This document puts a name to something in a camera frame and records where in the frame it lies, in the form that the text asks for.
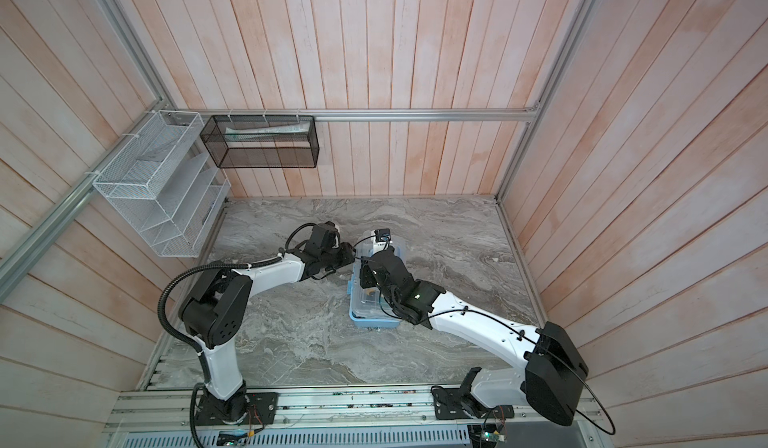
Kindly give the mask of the blue plastic tool box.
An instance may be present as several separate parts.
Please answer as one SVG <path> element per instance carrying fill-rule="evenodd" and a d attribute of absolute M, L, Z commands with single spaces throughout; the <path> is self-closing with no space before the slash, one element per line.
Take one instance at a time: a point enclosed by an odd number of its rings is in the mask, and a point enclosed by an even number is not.
<path fill-rule="evenodd" d="M 349 317 L 357 328 L 395 329 L 400 325 L 400 320 L 394 317 L 378 289 L 363 288 L 360 282 L 361 258 L 372 256 L 387 246 L 392 247 L 402 260 L 406 259 L 404 241 L 397 236 L 393 236 L 389 242 L 379 242 L 374 232 L 370 231 L 355 247 L 357 259 L 352 265 L 353 271 L 347 291 L 350 295 Z"/>

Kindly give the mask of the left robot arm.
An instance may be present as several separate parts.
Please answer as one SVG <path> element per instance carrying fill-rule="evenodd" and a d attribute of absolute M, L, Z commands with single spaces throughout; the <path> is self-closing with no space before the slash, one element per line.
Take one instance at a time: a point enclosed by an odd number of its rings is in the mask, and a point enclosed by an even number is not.
<path fill-rule="evenodd" d="M 184 337 L 201 362 L 208 394 L 220 401 L 238 397 L 245 386 L 234 338 L 251 297 L 307 279 L 319 279 L 354 262 L 353 245 L 341 240 L 331 222 L 307 223 L 309 238 L 284 246 L 272 258 L 254 263 L 210 263 L 178 309 Z"/>

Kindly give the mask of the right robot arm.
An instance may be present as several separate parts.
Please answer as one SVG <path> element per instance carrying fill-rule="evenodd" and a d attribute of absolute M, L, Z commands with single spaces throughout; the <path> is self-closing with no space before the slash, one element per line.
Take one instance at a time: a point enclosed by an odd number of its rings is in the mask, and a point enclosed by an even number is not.
<path fill-rule="evenodd" d="M 394 316 L 414 326 L 459 337 L 508 364 L 469 370 L 457 389 L 442 388 L 435 401 L 464 416 L 525 404 L 544 419 L 573 423 L 588 368 L 564 329 L 522 325 L 474 307 L 447 289 L 407 270 L 392 248 L 361 259 L 361 286 L 377 288 Z"/>

